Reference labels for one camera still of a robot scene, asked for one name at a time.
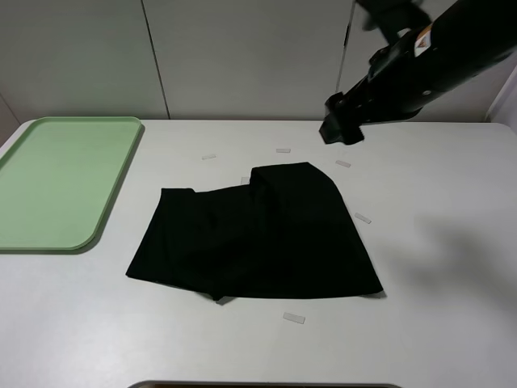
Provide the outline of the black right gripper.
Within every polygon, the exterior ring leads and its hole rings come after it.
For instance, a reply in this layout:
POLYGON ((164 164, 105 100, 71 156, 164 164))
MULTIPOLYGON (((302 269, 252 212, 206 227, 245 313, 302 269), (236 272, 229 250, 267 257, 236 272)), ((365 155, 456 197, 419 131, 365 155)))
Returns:
POLYGON ((364 141, 360 125, 408 120, 435 94, 431 35, 405 34, 373 55, 367 75, 349 91, 328 98, 318 132, 325 144, 355 145, 364 141))

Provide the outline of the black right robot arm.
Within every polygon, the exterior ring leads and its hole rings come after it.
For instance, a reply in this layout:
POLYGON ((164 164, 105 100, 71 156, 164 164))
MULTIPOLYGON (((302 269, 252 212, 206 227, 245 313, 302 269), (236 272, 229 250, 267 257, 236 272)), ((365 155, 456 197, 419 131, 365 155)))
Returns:
POLYGON ((364 124, 411 119, 516 50, 514 1, 456 1, 437 19, 412 1, 359 5, 387 45, 364 78, 326 101, 319 129, 326 144, 354 145, 364 140, 364 124))

